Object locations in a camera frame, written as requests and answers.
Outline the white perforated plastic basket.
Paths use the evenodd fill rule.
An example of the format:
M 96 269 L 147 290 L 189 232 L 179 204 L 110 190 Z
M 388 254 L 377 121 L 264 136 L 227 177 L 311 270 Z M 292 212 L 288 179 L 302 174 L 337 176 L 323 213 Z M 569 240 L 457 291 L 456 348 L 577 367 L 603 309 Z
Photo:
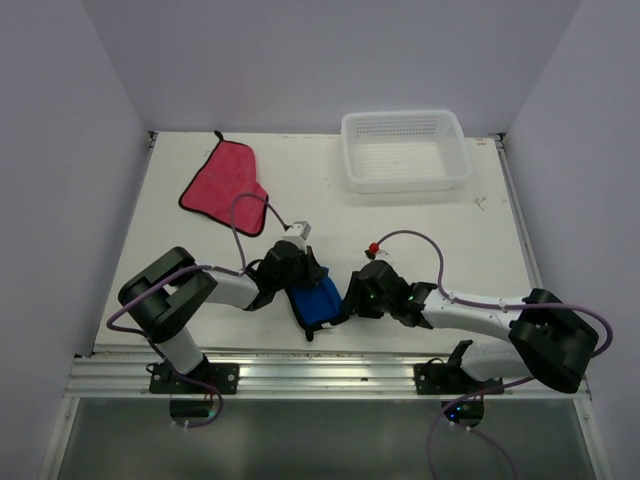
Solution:
M 347 178 L 359 194 L 449 190 L 473 172 L 461 125 L 448 110 L 347 114 L 341 142 Z

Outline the red microfiber towel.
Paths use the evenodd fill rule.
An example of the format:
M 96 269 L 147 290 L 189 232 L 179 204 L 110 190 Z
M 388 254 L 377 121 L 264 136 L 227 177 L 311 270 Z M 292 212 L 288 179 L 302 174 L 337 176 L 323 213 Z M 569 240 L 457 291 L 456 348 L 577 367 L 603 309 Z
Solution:
M 218 143 L 179 197 L 179 206 L 219 224 L 231 226 L 231 206 L 244 193 L 267 200 L 258 181 L 254 150 L 246 144 L 227 140 L 220 131 Z

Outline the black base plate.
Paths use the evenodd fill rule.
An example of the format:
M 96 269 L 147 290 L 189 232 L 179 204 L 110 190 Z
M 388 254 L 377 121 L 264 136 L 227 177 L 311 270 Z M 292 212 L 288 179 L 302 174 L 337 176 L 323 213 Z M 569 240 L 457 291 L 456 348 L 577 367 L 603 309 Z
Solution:
M 233 395 L 240 378 L 237 363 L 203 361 L 189 374 L 176 374 L 162 362 L 148 364 L 146 371 L 151 375 L 149 392 L 152 394 L 205 394 L 215 388 L 223 395 Z
M 413 379 L 418 395 L 486 394 L 492 388 L 496 388 L 498 392 L 503 390 L 500 379 L 477 381 L 458 366 L 434 361 L 415 364 Z

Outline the aluminium mounting rail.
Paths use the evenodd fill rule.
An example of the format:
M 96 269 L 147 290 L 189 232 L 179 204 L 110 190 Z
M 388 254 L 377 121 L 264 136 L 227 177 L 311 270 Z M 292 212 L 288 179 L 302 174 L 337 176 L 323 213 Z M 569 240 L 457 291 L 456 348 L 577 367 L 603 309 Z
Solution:
M 207 352 L 209 360 L 238 366 L 234 399 L 412 399 L 413 367 L 429 356 Z M 72 362 L 66 397 L 149 398 L 149 350 L 99 352 Z

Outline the blue microfiber towel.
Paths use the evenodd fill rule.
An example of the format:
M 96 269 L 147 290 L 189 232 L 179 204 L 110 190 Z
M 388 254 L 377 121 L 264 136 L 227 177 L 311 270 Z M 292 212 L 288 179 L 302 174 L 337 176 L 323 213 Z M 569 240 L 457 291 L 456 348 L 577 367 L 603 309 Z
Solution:
M 343 299 L 329 276 L 329 269 L 323 267 L 323 272 L 324 277 L 313 287 L 291 286 L 285 290 L 293 315 L 308 342 L 314 340 L 316 332 L 348 320 L 342 311 Z

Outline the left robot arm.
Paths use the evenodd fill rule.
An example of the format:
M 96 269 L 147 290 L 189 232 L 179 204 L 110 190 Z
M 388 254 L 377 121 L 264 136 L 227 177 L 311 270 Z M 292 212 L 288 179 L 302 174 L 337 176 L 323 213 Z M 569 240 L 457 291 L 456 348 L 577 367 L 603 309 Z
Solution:
M 280 291 L 316 287 L 327 276 L 311 247 L 285 240 L 243 273 L 198 265 L 185 248 L 174 247 L 121 287 L 120 313 L 129 314 L 138 325 L 121 330 L 143 336 L 173 370 L 175 384 L 185 392 L 197 392 L 207 383 L 208 360 L 187 323 L 203 303 L 255 311 Z

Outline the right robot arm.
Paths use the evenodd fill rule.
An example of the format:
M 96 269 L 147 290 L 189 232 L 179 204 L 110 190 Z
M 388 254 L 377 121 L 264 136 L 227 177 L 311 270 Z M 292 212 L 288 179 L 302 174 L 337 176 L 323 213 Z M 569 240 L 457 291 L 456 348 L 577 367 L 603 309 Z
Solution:
M 599 341 L 585 320 L 546 290 L 493 303 L 463 299 L 433 283 L 409 283 L 382 260 L 352 273 L 341 311 L 362 318 L 389 315 L 410 328 L 485 336 L 485 342 L 459 343 L 445 369 L 447 384 L 461 393 L 498 377 L 532 377 L 555 391 L 574 393 Z

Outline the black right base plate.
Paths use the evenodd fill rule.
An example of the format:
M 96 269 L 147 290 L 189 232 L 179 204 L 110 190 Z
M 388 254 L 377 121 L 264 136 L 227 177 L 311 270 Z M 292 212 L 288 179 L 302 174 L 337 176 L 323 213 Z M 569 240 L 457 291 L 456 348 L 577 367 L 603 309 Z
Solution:
M 503 390 L 500 379 L 477 381 L 458 366 L 434 361 L 415 364 L 413 379 L 418 395 L 486 394 L 492 388 L 496 388 L 498 392 Z

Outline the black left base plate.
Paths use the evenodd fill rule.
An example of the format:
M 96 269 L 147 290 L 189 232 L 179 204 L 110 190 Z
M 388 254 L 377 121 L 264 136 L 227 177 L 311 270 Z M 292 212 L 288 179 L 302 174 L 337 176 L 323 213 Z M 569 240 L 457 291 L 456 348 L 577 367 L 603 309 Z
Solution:
M 162 362 L 148 364 L 146 371 L 151 375 L 149 392 L 152 394 L 205 394 L 215 388 L 223 395 L 233 395 L 240 378 L 237 363 L 203 361 L 189 374 L 176 374 Z

